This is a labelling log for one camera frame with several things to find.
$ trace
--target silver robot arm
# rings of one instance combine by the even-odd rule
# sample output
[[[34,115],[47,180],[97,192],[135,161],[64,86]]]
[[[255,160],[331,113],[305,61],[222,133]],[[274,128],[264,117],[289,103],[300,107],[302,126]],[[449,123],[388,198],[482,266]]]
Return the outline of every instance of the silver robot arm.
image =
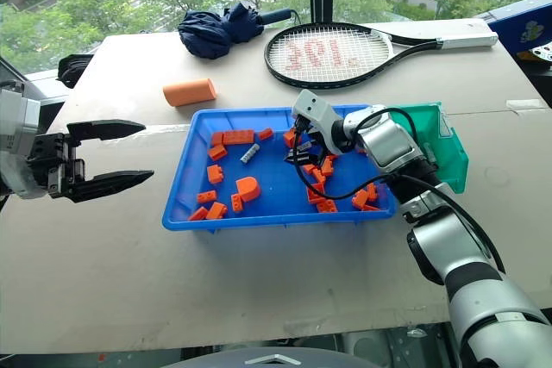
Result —
[[[464,368],[552,366],[549,321],[491,265],[488,247],[492,242],[485,241],[458,208],[436,194],[444,193],[454,203],[453,191],[437,178],[436,168],[417,143],[388,113],[364,123],[367,116],[384,108],[371,107],[342,119],[322,98],[303,90],[293,114],[299,121],[296,126],[310,123],[332,153],[362,146],[380,173],[390,174],[387,184],[403,217],[413,225],[407,241],[420,271],[447,290]],[[428,190],[427,184],[436,192]]]

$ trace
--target orange plastic piece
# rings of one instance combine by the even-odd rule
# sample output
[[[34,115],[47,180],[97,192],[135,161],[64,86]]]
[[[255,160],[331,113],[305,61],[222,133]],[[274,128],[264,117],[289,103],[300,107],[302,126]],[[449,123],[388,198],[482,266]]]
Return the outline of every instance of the orange plastic piece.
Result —
[[[317,204],[318,213],[336,213],[337,207],[333,200],[324,200]]]
[[[213,135],[210,137],[210,144],[214,147],[222,145],[223,137],[224,133],[220,131],[218,133],[213,133]]]
[[[353,205],[358,209],[362,210],[366,201],[368,199],[368,192],[366,190],[358,190],[353,197]]]
[[[216,200],[216,191],[204,191],[198,194],[198,203],[214,202]]]
[[[208,154],[210,159],[212,159],[213,161],[217,161],[218,159],[221,159],[226,154],[228,154],[228,151],[226,151],[226,148],[224,148],[224,146],[218,145],[218,146],[212,147],[208,151]]]
[[[323,183],[316,183],[312,185],[315,189],[320,191],[321,193],[324,193],[324,184]],[[317,193],[312,191],[310,188],[307,187],[307,200],[309,201],[309,204],[319,204],[320,202],[323,202],[326,200],[324,197],[319,196]]]
[[[228,213],[228,207],[222,203],[214,202],[205,218],[207,220],[222,219],[226,213]]]
[[[312,170],[314,170],[315,168],[317,168],[317,167],[314,164],[303,165],[303,170],[307,174],[312,174]]]
[[[235,213],[243,211],[243,201],[239,194],[232,195],[232,209]]]
[[[315,168],[312,170],[312,175],[318,183],[324,184],[326,182],[326,177],[322,175],[322,172],[319,169]]]
[[[165,99],[169,105],[173,107],[188,103],[201,103],[216,98],[215,87],[208,78],[165,85],[163,94],[165,94]]]
[[[253,144],[255,132],[253,129],[240,129],[236,131],[226,131],[223,137],[223,144],[231,146],[234,144]]]
[[[257,136],[259,137],[259,140],[266,140],[267,138],[270,138],[274,135],[273,130],[271,128],[266,128],[257,133]]]
[[[207,167],[207,178],[211,184],[218,184],[223,181],[223,168],[217,164]]]
[[[207,213],[209,213],[209,210],[207,210],[205,207],[201,206],[199,209],[194,211],[190,217],[188,217],[189,221],[195,221],[195,220],[203,220]]]
[[[331,176],[334,173],[334,167],[332,165],[331,159],[326,157],[322,164],[322,167],[320,168],[320,172],[323,176]]]
[[[368,201],[375,202],[378,199],[378,191],[376,190],[376,184],[370,183],[367,187],[368,190]]]
[[[238,194],[244,202],[250,202],[260,196],[260,187],[255,177],[244,177],[235,181]]]
[[[365,204],[364,206],[362,206],[362,211],[380,211],[380,209],[369,204]]]
[[[293,148],[293,143],[295,142],[295,128],[290,129],[286,133],[284,133],[284,143],[290,147]],[[299,136],[299,141],[297,141],[298,144],[301,144],[301,136]]]

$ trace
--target white table surface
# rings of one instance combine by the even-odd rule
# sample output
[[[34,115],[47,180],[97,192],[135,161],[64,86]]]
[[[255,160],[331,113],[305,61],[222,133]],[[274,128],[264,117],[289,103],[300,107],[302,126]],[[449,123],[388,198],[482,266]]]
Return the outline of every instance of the white table surface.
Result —
[[[380,26],[419,36],[488,30],[474,19]],[[291,106],[298,90],[264,66],[272,35],[215,61],[192,57],[177,34],[107,38],[51,132],[93,119],[182,125],[198,109]],[[217,100],[170,107],[161,86],[194,78],[211,78]],[[501,45],[421,53],[322,95],[335,104],[442,101],[470,157],[460,202],[510,276],[552,306],[552,110]],[[445,291],[420,274],[398,215],[358,226],[165,230],[160,218],[185,136],[85,142],[78,156],[88,177],[155,170],[118,195],[79,204],[10,198],[0,214],[0,352],[171,348],[448,319]]]

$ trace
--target blue box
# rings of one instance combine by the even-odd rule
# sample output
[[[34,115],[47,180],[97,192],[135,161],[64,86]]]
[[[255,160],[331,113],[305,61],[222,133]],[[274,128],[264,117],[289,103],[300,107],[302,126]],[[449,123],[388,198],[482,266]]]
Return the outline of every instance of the blue box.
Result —
[[[364,108],[366,105],[334,107],[340,116]],[[215,230],[293,223],[358,222],[385,219],[394,214],[395,199],[383,184],[377,185],[379,197],[374,206],[379,208],[378,211],[359,211],[348,197],[336,201],[337,213],[318,213],[317,207],[307,202],[306,187],[294,166],[284,161],[289,148],[285,146],[282,134],[293,123],[290,108],[198,111],[191,120],[190,132],[166,203],[163,225],[169,230]],[[253,129],[259,132],[265,128],[271,128],[274,136],[260,141],[255,135],[260,150],[246,165],[240,157],[251,144],[226,146],[228,155],[216,162],[207,155],[211,136],[217,131]],[[207,167],[214,164],[221,166],[224,174],[224,180],[215,185],[207,180]],[[355,151],[336,159],[334,168],[334,175],[328,177],[325,185],[325,191],[330,195],[349,192],[378,174],[366,155]],[[230,196],[237,193],[235,181],[247,176],[257,179],[261,194],[255,200],[244,203],[243,211],[237,214],[231,208]],[[305,176],[314,183],[311,176]],[[207,190],[216,190],[216,200],[229,208],[228,214],[221,220],[188,221],[190,214],[202,205],[197,202],[197,194]],[[203,206],[208,209],[211,204]]]

